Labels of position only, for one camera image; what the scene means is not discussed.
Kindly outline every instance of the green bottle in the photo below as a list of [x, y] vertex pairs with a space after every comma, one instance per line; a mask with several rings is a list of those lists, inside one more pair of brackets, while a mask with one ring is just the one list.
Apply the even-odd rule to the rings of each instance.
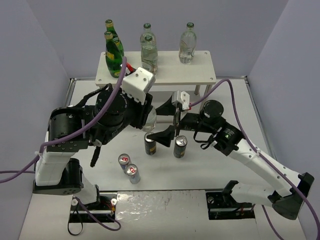
[[105, 62], [112, 77], [118, 78], [121, 71], [122, 55], [117, 47], [119, 40], [114, 41], [114, 35], [110, 31], [104, 33], [105, 38]]
[[121, 40], [115, 30], [114, 22], [111, 19], [106, 20], [105, 27], [106, 27], [107, 32], [111, 32], [113, 34], [114, 42], [119, 41], [119, 44], [117, 45], [117, 47], [118, 47], [121, 55], [124, 56], [125, 55], [124, 46], [122, 45], [122, 42], [121, 42]]

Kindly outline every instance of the gray wall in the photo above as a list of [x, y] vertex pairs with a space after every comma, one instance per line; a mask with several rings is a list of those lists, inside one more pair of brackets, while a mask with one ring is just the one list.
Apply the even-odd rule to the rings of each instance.
[[150, 22], [159, 50], [177, 50], [193, 21], [197, 49], [211, 52], [217, 76], [248, 75], [288, 0], [27, 0], [71, 77], [96, 76], [113, 19], [126, 51], [139, 51]]
[[[315, 183], [309, 199], [320, 215], [320, 1], [289, 0], [255, 63], [249, 83], [278, 160]], [[305, 205], [308, 239], [316, 226]]]
[[[0, 171], [20, 170], [44, 141], [50, 113], [64, 104], [69, 81], [25, 0], [0, 1], [0, 32]], [[0, 239], [18, 239], [33, 179], [23, 174], [0, 184]]]

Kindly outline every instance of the red logo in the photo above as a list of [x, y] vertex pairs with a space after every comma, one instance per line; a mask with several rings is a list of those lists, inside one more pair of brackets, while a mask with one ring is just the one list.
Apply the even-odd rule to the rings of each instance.
[[136, 172], [136, 170], [133, 167], [130, 167], [129, 171], [132, 172], [133, 174]]

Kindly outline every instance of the can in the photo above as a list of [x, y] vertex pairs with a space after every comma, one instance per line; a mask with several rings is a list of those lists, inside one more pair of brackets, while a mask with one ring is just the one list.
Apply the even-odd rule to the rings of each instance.
[[144, 148], [145, 153], [148, 155], [153, 155], [157, 151], [157, 143], [154, 140], [148, 138], [149, 135], [154, 134], [153, 132], [147, 132], [144, 135]]
[[135, 164], [128, 164], [125, 168], [125, 174], [129, 176], [132, 184], [137, 184], [140, 181], [140, 173]]
[[178, 159], [182, 158], [185, 155], [187, 144], [186, 136], [177, 136], [174, 141], [173, 155]]
[[131, 159], [130, 159], [129, 155], [126, 153], [122, 153], [118, 157], [118, 162], [119, 162], [120, 167], [122, 168], [123, 172], [126, 173], [126, 166], [128, 164], [131, 164]]

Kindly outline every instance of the bottle cap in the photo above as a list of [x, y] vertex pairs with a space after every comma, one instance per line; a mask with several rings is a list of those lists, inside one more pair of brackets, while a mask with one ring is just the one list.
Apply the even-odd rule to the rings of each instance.
[[188, 22], [188, 23], [186, 24], [186, 26], [187, 26], [187, 28], [192, 29], [195, 25], [194, 25], [193, 22]]
[[151, 42], [152, 41], [152, 36], [151, 35], [147, 35], [147, 36], [145, 36], [145, 38], [144, 38], [147, 42]]
[[107, 40], [112, 39], [113, 37], [114, 37], [114, 35], [110, 31], [106, 31], [104, 33], [104, 38], [107, 39]]
[[105, 20], [105, 26], [108, 27], [113, 27], [114, 22], [111, 19]]
[[146, 23], [143, 25], [143, 28], [149, 29], [149, 28], [151, 28], [151, 24], [148, 23], [148, 22], [146, 22]]

